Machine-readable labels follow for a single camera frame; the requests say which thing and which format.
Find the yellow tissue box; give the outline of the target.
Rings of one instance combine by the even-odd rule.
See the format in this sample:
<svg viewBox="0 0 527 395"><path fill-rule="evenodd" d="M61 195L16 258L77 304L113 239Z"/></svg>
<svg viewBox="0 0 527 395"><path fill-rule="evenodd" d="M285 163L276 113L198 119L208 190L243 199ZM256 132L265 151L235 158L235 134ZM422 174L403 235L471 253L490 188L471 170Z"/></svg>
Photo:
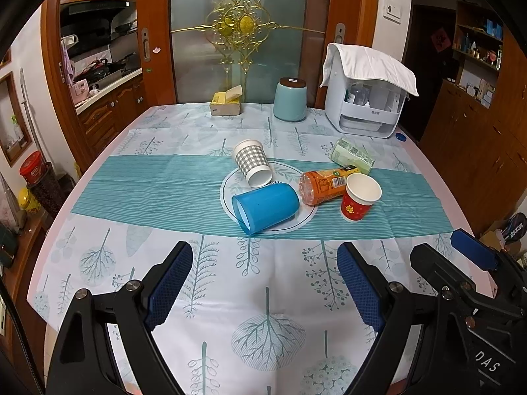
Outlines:
<svg viewBox="0 0 527 395"><path fill-rule="evenodd" d="M225 92L216 92L209 105L212 116L238 116L241 114L243 88L237 85Z"/></svg>

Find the red round tin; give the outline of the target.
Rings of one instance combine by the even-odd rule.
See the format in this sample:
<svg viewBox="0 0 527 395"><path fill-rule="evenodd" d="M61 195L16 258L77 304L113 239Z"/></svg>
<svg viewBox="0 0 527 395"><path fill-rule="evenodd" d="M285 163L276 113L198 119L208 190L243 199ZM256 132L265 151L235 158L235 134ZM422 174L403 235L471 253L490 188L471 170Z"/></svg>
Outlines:
<svg viewBox="0 0 527 395"><path fill-rule="evenodd" d="M20 166L19 173L27 184L34 185L46 172L46 163L42 152L35 151Z"/></svg>

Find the blue plastic cup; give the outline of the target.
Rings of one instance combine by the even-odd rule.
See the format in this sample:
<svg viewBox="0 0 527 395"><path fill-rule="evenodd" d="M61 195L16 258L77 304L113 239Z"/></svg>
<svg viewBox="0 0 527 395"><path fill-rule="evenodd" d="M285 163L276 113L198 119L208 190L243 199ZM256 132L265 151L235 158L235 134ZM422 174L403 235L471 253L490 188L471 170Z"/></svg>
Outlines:
<svg viewBox="0 0 527 395"><path fill-rule="evenodd" d="M247 235L260 234L293 218L300 207L296 191L285 183L235 195L231 203L237 222Z"/></svg>

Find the white countertop appliance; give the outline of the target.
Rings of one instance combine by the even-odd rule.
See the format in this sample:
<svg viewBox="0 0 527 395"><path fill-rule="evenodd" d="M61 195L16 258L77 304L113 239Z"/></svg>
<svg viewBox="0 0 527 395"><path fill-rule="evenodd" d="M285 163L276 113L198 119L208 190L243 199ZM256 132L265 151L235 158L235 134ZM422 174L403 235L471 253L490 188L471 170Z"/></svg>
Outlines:
<svg viewBox="0 0 527 395"><path fill-rule="evenodd" d="M387 139L399 123L409 93L385 80L352 79L344 73L342 58L330 59L324 110L343 134Z"/></svg>

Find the tree print tablecloth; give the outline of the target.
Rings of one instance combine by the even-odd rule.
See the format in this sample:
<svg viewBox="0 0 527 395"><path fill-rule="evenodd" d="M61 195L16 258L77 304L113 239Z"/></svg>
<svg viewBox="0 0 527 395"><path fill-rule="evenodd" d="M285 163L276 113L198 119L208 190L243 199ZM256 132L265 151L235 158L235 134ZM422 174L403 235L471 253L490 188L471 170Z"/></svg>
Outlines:
<svg viewBox="0 0 527 395"><path fill-rule="evenodd" d="M332 167L339 138L319 110L297 123L278 120L268 104L248 104L237 117L214 117L205 103L147 110L100 154L54 220L29 304L59 328L77 290L115 292L185 241L193 267L153 337L186 394L341 393L376 333L340 276L340 244L354 243L387 279L428 294L409 260L427 243L481 293L493 289L451 246L452 231L467 227L452 194L413 143L395 138L352 138L373 157L383 190L362 220L344 219L333 200L244 234L231 206L248 189L235 146L258 140L274 181L296 186L305 172Z"/></svg>

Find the white cloth on appliance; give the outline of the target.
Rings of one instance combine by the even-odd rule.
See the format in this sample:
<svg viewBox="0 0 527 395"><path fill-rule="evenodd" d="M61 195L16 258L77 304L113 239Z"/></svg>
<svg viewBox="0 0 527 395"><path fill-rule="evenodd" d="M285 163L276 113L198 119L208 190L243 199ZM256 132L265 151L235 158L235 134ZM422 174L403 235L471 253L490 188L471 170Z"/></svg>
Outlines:
<svg viewBox="0 0 527 395"><path fill-rule="evenodd" d="M343 73L348 79L381 80L418 96L416 77L400 61L388 54L361 45L343 45L330 43L322 65L320 88L329 85L332 61L337 57Z"/></svg>

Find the orange plastic bottle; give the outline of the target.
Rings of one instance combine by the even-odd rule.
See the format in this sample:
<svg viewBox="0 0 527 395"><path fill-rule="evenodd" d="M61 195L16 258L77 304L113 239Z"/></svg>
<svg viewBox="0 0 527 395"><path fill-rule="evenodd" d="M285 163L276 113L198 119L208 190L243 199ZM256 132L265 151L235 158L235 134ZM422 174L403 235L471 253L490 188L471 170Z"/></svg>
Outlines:
<svg viewBox="0 0 527 395"><path fill-rule="evenodd" d="M299 178L299 195L308 206L319 205L344 194L347 178L360 170L347 166L332 170L308 171Z"/></svg>

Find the round white placemat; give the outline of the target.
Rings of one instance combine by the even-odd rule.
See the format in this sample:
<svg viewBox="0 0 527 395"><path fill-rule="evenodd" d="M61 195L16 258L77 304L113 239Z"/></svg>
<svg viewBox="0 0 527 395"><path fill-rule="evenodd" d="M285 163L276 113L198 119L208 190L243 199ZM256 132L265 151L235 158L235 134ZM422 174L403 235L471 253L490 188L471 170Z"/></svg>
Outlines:
<svg viewBox="0 0 527 395"><path fill-rule="evenodd" d="M271 183L251 188L239 169L222 181L220 203L243 234L291 236L315 217L317 208L302 202L299 181L301 161L272 159Z"/></svg>

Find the wooden kitchen counter cabinet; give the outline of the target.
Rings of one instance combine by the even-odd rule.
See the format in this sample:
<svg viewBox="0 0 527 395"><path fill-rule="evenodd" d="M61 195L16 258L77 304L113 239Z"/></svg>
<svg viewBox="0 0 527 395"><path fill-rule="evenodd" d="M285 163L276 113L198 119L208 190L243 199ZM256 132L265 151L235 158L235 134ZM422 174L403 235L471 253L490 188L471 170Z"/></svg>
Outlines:
<svg viewBox="0 0 527 395"><path fill-rule="evenodd" d="M78 114L93 160L148 109L142 70L116 81Z"/></svg>

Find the frosted glass door gold ornament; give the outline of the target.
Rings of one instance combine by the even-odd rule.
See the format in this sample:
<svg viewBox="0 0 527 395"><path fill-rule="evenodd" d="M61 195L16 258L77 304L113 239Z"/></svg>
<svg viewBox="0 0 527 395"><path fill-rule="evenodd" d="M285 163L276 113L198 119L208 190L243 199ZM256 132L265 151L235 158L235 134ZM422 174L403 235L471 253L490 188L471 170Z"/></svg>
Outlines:
<svg viewBox="0 0 527 395"><path fill-rule="evenodd" d="M280 78L299 73L305 0L170 0L177 99L208 102L236 86L271 103Z"/></svg>

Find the red white paper cup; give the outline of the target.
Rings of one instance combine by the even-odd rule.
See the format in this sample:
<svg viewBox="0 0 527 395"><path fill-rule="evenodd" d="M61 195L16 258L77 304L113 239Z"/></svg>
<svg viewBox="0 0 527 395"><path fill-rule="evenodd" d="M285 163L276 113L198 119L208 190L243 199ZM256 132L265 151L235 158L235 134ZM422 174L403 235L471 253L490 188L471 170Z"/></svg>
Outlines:
<svg viewBox="0 0 527 395"><path fill-rule="evenodd" d="M347 177L340 212L347 220L359 221L381 196L381 186L374 178L362 173L351 174Z"/></svg>

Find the light blue canister brown lid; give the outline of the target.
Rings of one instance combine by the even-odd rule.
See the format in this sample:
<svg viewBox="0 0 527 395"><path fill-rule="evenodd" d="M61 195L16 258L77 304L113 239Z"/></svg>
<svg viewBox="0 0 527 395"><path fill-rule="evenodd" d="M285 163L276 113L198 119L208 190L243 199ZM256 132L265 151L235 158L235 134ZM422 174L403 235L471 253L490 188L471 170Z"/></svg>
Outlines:
<svg viewBox="0 0 527 395"><path fill-rule="evenodd" d="M307 87L303 79L284 77L277 84L273 115L287 122L305 119L307 112Z"/></svg>

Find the white wall switch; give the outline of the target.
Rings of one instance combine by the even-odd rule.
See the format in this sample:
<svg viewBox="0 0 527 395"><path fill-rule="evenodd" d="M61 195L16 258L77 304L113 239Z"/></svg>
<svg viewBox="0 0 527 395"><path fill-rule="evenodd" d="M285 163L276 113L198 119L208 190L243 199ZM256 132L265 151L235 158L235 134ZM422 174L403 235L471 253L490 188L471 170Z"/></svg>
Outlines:
<svg viewBox="0 0 527 395"><path fill-rule="evenodd" d="M390 0L383 0L382 16L386 20L400 24L402 22L402 7Z"/></svg>

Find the grey checked paper cup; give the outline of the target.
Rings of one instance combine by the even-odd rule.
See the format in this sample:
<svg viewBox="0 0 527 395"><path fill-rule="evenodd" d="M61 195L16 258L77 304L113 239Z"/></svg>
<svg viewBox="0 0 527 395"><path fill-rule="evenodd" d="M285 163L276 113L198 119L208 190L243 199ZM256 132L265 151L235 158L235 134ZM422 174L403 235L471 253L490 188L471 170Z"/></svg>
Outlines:
<svg viewBox="0 0 527 395"><path fill-rule="evenodd" d="M232 158L251 188L267 186L272 180L272 170L264 151L264 146L255 139L238 143Z"/></svg>

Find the wooden shelf cabinet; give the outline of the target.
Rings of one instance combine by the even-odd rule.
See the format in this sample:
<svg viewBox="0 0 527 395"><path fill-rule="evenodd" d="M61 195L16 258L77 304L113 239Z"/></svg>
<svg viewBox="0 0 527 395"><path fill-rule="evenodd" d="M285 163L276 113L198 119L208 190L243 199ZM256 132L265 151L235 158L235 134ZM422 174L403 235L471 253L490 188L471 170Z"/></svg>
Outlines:
<svg viewBox="0 0 527 395"><path fill-rule="evenodd" d="M465 0L451 48L419 146L482 234L526 194L526 56L494 11Z"/></svg>

